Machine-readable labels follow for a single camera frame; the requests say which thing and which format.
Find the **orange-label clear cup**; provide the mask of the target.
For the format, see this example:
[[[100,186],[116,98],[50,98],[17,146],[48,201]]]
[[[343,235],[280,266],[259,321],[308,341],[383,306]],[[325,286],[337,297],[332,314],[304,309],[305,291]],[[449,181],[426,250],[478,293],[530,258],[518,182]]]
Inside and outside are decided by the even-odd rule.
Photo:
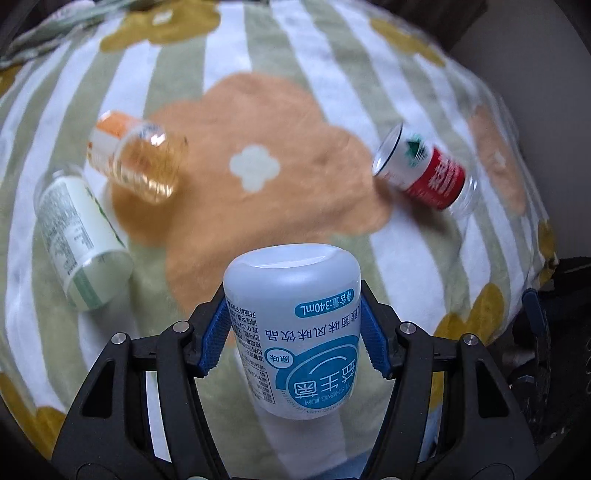
[[[172,196],[187,155],[185,136],[116,110],[98,118],[87,141],[95,170],[153,204]]]

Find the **white blue-label cup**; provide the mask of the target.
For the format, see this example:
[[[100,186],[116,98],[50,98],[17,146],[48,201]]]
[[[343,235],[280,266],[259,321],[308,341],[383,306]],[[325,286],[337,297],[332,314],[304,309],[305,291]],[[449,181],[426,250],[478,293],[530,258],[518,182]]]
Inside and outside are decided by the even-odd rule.
[[[361,267],[328,244],[266,247],[232,260],[223,291],[252,396],[290,420],[348,400],[361,337]]]

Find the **red-label clear cup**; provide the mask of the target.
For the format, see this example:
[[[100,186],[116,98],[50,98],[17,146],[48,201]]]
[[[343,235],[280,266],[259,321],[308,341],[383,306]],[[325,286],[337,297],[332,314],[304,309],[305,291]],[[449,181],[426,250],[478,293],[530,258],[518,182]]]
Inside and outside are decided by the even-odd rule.
[[[478,180],[472,171],[406,123],[395,125],[374,155],[373,176],[431,209],[472,213]]]

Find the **green-label white cup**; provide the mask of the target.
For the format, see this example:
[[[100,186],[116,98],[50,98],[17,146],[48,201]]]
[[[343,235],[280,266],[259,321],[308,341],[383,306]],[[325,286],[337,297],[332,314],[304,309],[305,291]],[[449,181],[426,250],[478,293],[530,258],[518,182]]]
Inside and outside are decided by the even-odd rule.
[[[91,311],[117,296],[133,261],[81,169],[67,164],[47,170],[35,188],[34,210],[68,302]]]

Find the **flower striped blanket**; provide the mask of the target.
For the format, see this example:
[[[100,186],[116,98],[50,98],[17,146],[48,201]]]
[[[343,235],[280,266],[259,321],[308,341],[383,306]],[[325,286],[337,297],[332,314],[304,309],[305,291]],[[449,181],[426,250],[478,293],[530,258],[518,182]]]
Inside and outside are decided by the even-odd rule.
[[[79,313],[44,249],[34,189],[84,166],[108,110],[183,132],[177,193],[150,205],[85,176],[134,262]],[[471,214],[372,174],[406,123],[478,180]],[[118,331],[150,336],[211,299],[228,263],[274,244],[349,250],[376,297],[429,333],[495,340],[555,263],[548,213],[503,101],[402,19],[358,1],[166,1],[78,27],[1,73],[1,394],[44,457]]]

